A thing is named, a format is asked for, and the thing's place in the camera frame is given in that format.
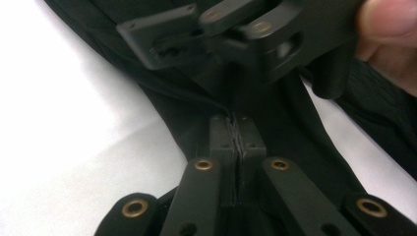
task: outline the white background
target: white background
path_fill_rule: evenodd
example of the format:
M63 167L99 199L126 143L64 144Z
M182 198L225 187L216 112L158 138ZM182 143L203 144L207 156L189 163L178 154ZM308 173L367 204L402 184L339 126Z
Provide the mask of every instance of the white background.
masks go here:
M43 1L0 3L0 235L92 235L122 197L174 188L186 165L141 89ZM417 183L314 97L370 194L417 222Z

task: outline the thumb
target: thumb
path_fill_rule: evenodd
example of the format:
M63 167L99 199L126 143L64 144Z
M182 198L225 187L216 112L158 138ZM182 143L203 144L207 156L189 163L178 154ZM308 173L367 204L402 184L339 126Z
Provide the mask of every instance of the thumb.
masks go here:
M359 31L373 41L417 47L417 0L368 0Z

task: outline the rivet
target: rivet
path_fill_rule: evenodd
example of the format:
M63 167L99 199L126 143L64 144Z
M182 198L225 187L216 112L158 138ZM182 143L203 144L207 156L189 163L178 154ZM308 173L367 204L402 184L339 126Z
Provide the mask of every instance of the rivet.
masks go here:
M138 217L147 211L148 206L148 202L143 199L133 199L125 203L125 205L122 208L122 213L128 218Z
M277 169L277 170L287 170L287 169L289 169L289 164L282 159L274 159L270 163L270 166L274 169Z
M387 210L384 206L371 199L359 199L356 201L356 206L373 217L384 218L387 216Z
M205 12L204 18L208 21L214 21L220 16L220 13L217 10L209 10Z
M194 164L194 166L199 169L199 170L210 170L212 169L212 162L206 159L202 159L198 162L196 162L196 164Z
M255 33L263 33L272 27L270 22L259 22L252 26L252 31Z

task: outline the human hand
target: human hand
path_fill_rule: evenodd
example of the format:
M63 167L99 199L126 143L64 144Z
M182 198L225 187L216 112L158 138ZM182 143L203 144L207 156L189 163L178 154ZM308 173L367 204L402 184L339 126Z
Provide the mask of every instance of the human hand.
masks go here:
M417 0L367 0L358 26L357 57L417 96Z

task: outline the finger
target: finger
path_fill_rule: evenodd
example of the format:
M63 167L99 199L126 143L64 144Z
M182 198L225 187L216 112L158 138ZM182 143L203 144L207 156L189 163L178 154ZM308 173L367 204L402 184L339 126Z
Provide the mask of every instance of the finger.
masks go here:
M356 57L361 61L369 61L378 51L380 44L366 38L359 38L356 45Z
M358 20L361 35L368 39L417 47L416 0L368 0Z

